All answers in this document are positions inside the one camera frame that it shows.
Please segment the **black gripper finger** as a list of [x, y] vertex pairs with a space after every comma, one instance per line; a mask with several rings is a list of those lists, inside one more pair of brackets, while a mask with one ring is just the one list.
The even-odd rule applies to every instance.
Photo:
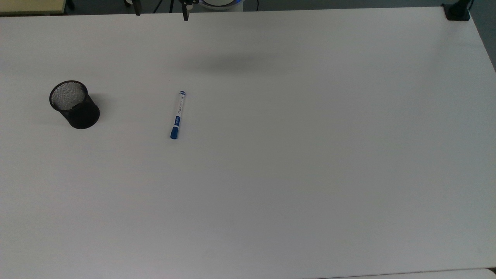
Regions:
[[184, 21], [188, 21], [189, 14], [193, 9], [194, 5], [197, 5], [199, 0], [181, 0], [181, 12], [183, 14]]
[[126, 7], [133, 7], [136, 16], [140, 16], [142, 12], [141, 0], [124, 0]]

